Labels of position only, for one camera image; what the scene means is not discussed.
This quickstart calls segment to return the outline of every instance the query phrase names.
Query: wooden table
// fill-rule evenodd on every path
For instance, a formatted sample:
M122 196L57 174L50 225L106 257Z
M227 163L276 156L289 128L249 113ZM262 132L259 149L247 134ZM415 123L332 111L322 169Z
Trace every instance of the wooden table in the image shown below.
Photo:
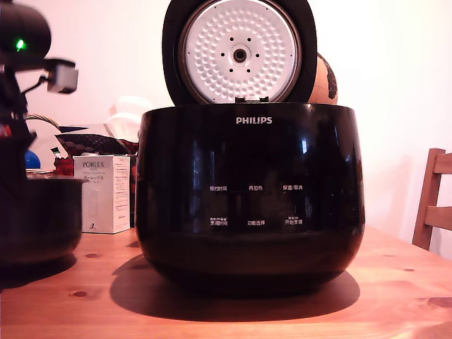
M84 234L74 255L60 273L10 281L1 339L452 338L452 262L372 228L346 273L282 299L183 295L142 257L134 230Z

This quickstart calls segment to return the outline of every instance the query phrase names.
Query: led indicator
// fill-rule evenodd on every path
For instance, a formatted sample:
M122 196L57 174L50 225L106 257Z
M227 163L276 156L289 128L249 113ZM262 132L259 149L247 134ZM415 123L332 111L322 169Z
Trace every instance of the led indicator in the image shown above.
M25 49L26 47L27 45L25 44L25 41L23 41L22 39L17 40L16 43L17 52L20 52L22 49Z

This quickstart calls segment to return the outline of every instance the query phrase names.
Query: open lid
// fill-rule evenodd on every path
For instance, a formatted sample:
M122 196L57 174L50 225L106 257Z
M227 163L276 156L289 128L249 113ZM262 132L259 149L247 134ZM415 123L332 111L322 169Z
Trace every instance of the open lid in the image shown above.
M307 102L317 70L306 0L172 0L162 40L177 105Z

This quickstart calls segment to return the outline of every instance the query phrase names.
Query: wooden chair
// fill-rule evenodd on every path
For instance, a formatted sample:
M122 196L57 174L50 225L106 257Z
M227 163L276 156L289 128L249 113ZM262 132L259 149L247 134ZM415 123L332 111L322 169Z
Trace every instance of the wooden chair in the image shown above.
M432 148L429 151L424 185L412 243L430 250L433 227L452 231L452 207L436 207L443 174L452 174L452 153Z

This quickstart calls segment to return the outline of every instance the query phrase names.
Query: white box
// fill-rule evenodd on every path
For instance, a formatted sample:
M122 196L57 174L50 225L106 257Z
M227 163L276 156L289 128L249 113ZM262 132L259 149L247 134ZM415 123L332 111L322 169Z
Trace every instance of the white box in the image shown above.
M83 231L115 234L130 229L130 157L73 157L83 184Z

